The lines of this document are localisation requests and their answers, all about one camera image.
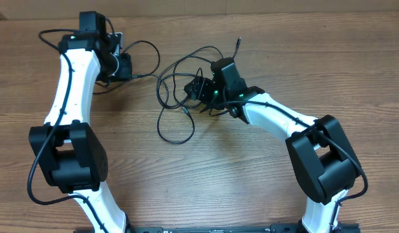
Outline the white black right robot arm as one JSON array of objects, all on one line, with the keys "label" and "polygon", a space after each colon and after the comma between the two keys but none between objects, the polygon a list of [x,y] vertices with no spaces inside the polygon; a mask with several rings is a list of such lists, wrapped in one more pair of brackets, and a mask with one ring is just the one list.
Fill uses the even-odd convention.
[{"label": "white black right robot arm", "polygon": [[342,202],[364,195],[368,180],[339,121],[298,113],[275,101],[263,89],[248,87],[233,58],[210,65],[213,77],[196,74],[185,85],[189,99],[208,111],[228,112],[285,142],[293,171],[307,196],[296,224],[271,225],[271,232],[359,232],[357,224],[338,221]]}]

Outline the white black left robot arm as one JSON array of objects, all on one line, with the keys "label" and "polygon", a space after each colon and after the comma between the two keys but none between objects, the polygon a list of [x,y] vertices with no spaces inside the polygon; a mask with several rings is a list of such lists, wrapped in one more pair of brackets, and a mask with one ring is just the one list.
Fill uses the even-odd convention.
[{"label": "white black left robot arm", "polygon": [[90,126],[95,83],[122,78],[122,34],[108,33],[109,20],[95,11],[80,12],[79,23],[77,30],[65,29],[54,46],[61,65],[58,88],[44,124],[28,135],[36,158],[27,193],[39,205],[75,200],[91,232],[131,232],[107,185],[107,154]]}]

